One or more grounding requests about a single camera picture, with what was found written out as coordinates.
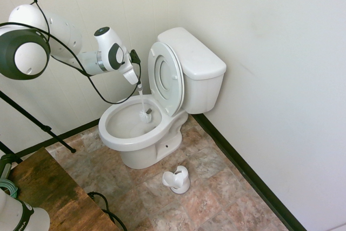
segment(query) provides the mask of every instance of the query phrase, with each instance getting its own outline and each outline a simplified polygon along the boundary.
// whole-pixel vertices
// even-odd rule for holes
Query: toilet base
[[[132,169],[144,169],[159,162],[167,155],[173,153],[182,143],[180,131],[172,139],[137,151],[121,151],[123,163]]]
[[[144,169],[173,153],[182,143],[180,128],[187,119],[188,114],[184,112],[166,135],[151,146],[135,151],[121,151],[120,155],[124,164],[132,169]]]

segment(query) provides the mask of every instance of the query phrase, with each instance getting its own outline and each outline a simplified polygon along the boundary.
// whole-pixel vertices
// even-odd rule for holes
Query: toilet tank
[[[157,40],[173,50],[182,66],[185,89],[182,108],[189,114],[211,110],[220,91],[226,64],[184,28],[165,31]]]

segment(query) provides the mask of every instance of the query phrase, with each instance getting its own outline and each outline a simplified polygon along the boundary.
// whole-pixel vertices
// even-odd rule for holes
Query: black cable
[[[105,210],[105,209],[102,209],[103,212],[107,213],[108,215],[114,217],[118,222],[119,224],[122,226],[122,228],[124,229],[124,231],[128,231],[126,226],[124,225],[124,223],[120,220],[120,218],[118,218],[115,214],[113,214],[112,212],[108,211],[108,210]]]
[[[52,35],[50,32],[46,32],[45,30],[42,30],[42,29],[37,28],[37,27],[33,27],[33,26],[31,26],[31,25],[27,25],[27,24],[16,23],[16,22],[6,22],[6,23],[1,23],[1,24],[0,24],[0,27],[3,27],[3,26],[5,26],[5,25],[20,25],[20,26],[27,27],[27,28],[33,28],[33,29],[36,29],[36,30],[38,30],[38,31],[40,31],[40,32],[42,32],[42,33],[44,33],[44,34],[46,34],[46,35],[49,35],[51,38],[53,38],[54,40],[56,40],[59,44],[61,44],[64,48],[66,48],[67,51],[69,51],[69,52],[73,55],[73,57],[74,57],[74,58],[76,59],[76,61],[78,62],[79,66],[82,68],[82,71],[81,71],[80,69],[78,69],[78,68],[75,68],[75,67],[71,66],[71,65],[70,65],[70,67],[72,67],[72,68],[78,70],[80,73],[82,73],[84,76],[86,76],[86,77],[88,78],[89,82],[91,83],[91,85],[93,86],[93,88],[95,89],[96,93],[98,93],[98,95],[100,96],[100,98],[101,98],[104,102],[106,102],[106,103],[109,103],[109,104],[121,104],[121,103],[124,103],[125,101],[127,101],[127,100],[135,93],[135,91],[136,91],[138,85],[141,83],[142,68],[141,68],[141,64],[138,63],[138,66],[139,66],[139,77],[138,77],[138,82],[136,83],[136,86],[135,86],[134,90],[132,91],[132,93],[131,93],[126,99],[124,99],[124,100],[122,100],[122,101],[120,101],[120,102],[110,102],[110,101],[106,100],[106,99],[102,96],[102,94],[98,91],[98,89],[97,89],[96,86],[94,85],[93,81],[91,80],[89,74],[88,74],[87,71],[84,69],[82,63],[81,63],[80,60],[77,58],[77,56],[74,54],[74,52],[73,52],[69,47],[67,47],[62,41],[60,41],[57,37],[55,37],[54,35]],[[61,63],[63,63],[63,64],[65,64],[65,65],[68,65],[67,63],[62,62],[62,61],[60,61],[60,60],[58,60],[58,59],[56,59],[56,60],[59,61],[59,62],[61,62]]]
[[[43,15],[43,18],[44,18],[44,20],[45,20],[45,23],[47,24],[47,28],[48,28],[48,39],[47,39],[47,41],[49,42],[49,38],[50,38],[50,28],[49,28],[48,20],[47,20],[47,18],[46,18],[46,16],[45,16],[44,12],[42,11],[42,9],[39,7],[39,5],[38,5],[38,0],[34,0],[30,5],[33,5],[34,3],[37,5],[38,9],[41,11],[41,13],[42,13],[42,15]]]
[[[101,198],[103,198],[105,204],[106,204],[106,209],[102,209],[103,212],[107,213],[109,215],[109,218],[110,220],[114,222],[114,219],[113,217],[116,219],[116,221],[118,221],[118,223],[122,226],[122,228],[124,229],[124,231],[127,231],[126,229],[126,226],[124,225],[124,223],[120,220],[120,218],[118,218],[114,213],[112,213],[110,210],[109,210],[109,207],[108,207],[108,201],[106,199],[105,196],[103,196],[101,193],[98,193],[98,192],[89,192],[88,193],[89,197],[91,197],[92,200],[94,200],[94,195],[98,195],[100,196]]]
[[[104,203],[106,204],[106,210],[109,211],[108,200],[106,199],[105,196],[103,196],[101,193],[98,193],[98,192],[89,192],[88,195],[89,195],[89,197],[91,197],[92,200],[94,200],[94,195],[98,195],[98,196],[100,196],[101,198],[103,198]],[[114,222],[114,219],[113,219],[113,217],[112,217],[111,215],[109,216],[109,218],[110,218],[110,220],[111,220],[113,223],[115,223],[115,222]]]

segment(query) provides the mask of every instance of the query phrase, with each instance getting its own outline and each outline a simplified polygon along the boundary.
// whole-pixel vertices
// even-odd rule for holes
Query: toilet tank lid
[[[171,47],[180,61],[183,73],[193,80],[218,77],[226,71],[226,64],[182,27],[159,34],[157,40]]]

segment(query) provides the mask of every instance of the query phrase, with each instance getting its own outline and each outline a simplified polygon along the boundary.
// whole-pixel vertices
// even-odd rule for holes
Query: green cable
[[[10,196],[16,198],[18,188],[8,179],[0,178],[0,187],[6,188],[10,192]]]

